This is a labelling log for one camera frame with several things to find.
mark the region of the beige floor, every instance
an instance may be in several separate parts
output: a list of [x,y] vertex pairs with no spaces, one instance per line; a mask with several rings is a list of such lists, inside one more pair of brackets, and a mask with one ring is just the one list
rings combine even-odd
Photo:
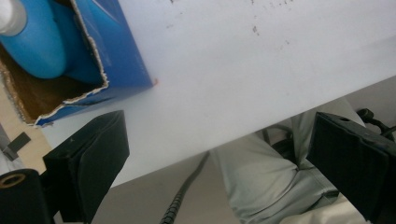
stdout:
[[44,172],[46,168],[41,158],[50,151],[50,145],[40,129],[28,126],[19,119],[13,104],[8,100],[2,82],[0,82],[0,123],[11,141],[20,133],[26,132],[32,140],[18,154],[26,168],[36,169],[40,174]]

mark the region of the cord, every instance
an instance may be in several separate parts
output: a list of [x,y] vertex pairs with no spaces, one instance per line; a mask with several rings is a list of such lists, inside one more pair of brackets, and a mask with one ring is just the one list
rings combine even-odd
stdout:
[[161,219],[160,224],[172,224],[174,223],[178,209],[181,206],[181,203],[183,202],[184,195],[186,194],[187,190],[189,189],[191,183],[195,180],[195,178],[198,176],[198,174],[201,173],[202,168],[205,165],[205,162],[207,161],[207,158],[209,157],[209,152],[206,152],[206,154],[202,157],[200,163],[198,164],[197,168],[195,169],[194,172],[190,174],[190,176],[184,181],[183,185],[180,187],[178,190],[174,200],[171,202],[169,205],[168,209],[166,210],[165,214],[163,215],[163,219]]

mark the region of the person's leg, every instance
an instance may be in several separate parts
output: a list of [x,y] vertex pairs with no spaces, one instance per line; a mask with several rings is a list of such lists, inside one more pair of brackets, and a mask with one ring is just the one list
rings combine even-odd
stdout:
[[297,174],[294,163],[255,133],[217,147],[211,155],[222,173],[229,205],[242,223],[276,213],[271,205],[289,192]]
[[293,129],[294,152],[300,169],[313,167],[313,165],[306,159],[306,155],[308,153],[312,129],[315,123],[315,115],[317,112],[345,117],[364,126],[364,122],[353,110],[345,97],[336,99],[325,105],[315,107],[300,115],[292,117],[291,122]]

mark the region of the white bottle cap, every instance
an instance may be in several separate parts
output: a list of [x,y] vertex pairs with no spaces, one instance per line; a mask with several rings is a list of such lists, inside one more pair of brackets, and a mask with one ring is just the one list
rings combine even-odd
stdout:
[[0,35],[19,34],[26,22],[26,11],[20,0],[0,0]]

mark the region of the metal ring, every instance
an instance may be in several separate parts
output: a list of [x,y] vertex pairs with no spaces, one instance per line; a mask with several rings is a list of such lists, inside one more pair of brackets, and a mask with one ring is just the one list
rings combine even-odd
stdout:
[[20,184],[26,178],[25,174],[12,174],[0,180],[0,189],[12,188]]

